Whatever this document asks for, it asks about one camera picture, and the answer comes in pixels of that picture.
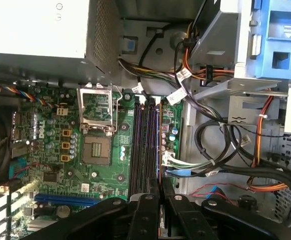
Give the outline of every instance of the cable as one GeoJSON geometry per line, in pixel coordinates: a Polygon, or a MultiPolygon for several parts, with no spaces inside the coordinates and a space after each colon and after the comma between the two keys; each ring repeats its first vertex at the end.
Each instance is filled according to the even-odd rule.
{"type": "Polygon", "coordinates": [[[18,95],[24,96],[24,97],[26,97],[27,99],[30,99],[30,101],[33,101],[33,102],[39,102],[39,103],[42,104],[43,106],[49,106],[50,108],[61,108],[61,107],[62,107],[62,105],[46,102],[46,101],[43,100],[43,99],[37,98],[37,97],[35,97],[34,95],[31,95],[31,94],[29,94],[29,93],[27,93],[27,92],[24,92],[24,91],[18,90],[18,89],[13,88],[13,87],[9,87],[9,86],[0,86],[0,90],[6,90],[6,91],[9,91],[9,92],[12,92],[12,93],[15,93],[15,94],[18,94],[18,95]]]}

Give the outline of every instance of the mounting hole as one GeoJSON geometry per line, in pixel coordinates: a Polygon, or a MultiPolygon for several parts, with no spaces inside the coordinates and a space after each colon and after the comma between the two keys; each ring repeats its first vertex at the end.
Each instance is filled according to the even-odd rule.
{"type": "Polygon", "coordinates": [[[206,235],[206,232],[205,231],[202,231],[202,230],[199,230],[197,231],[197,234],[200,236],[200,237],[203,237],[206,235]]]}
{"type": "Polygon", "coordinates": [[[148,231],[145,230],[145,229],[141,229],[141,230],[140,230],[140,233],[141,233],[141,235],[146,235],[146,234],[148,233],[148,231]]]}
{"type": "Polygon", "coordinates": [[[157,55],[162,55],[163,53],[164,53],[164,51],[163,51],[163,49],[162,48],[157,48],[156,50],[155,50],[155,53],[157,54],[157,55]]]}

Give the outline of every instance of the cable tie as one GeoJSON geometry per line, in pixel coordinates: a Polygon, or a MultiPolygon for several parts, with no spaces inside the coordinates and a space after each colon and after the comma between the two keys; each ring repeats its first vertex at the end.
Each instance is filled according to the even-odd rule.
{"type": "Polygon", "coordinates": [[[212,158],[209,161],[212,163],[213,166],[216,165],[216,162],[212,158]]]}
{"type": "Polygon", "coordinates": [[[268,118],[268,115],[267,114],[259,114],[259,117],[262,117],[264,119],[267,119],[268,118]]]}

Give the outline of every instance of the blue pci slot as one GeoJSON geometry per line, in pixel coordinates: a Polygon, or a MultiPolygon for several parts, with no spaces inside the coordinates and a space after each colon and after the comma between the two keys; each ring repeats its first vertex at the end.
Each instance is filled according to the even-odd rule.
{"type": "Polygon", "coordinates": [[[61,196],[61,195],[50,195],[38,193],[34,196],[34,200],[40,203],[51,203],[60,205],[71,205],[71,206],[84,206],[90,207],[97,204],[100,200],[90,197],[79,197],[79,196],[61,196]]]}

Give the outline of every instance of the white sticker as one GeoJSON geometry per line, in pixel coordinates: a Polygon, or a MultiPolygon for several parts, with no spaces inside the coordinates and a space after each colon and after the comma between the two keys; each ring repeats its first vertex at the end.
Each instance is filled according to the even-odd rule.
{"type": "Polygon", "coordinates": [[[184,68],[179,71],[176,76],[179,82],[182,82],[183,80],[190,78],[192,76],[192,73],[187,68],[184,68]]]}
{"type": "Polygon", "coordinates": [[[88,193],[90,188],[89,183],[81,183],[81,192],[82,193],[88,193]]]}
{"type": "Polygon", "coordinates": [[[142,87],[141,82],[138,82],[137,86],[131,88],[131,90],[134,94],[140,94],[144,90],[144,88],[142,87]]]}
{"type": "Polygon", "coordinates": [[[175,92],[167,96],[166,99],[173,106],[176,103],[180,102],[182,99],[184,99],[186,96],[187,96],[187,93],[183,90],[182,87],[180,87],[178,90],[176,90],[175,92]]]}

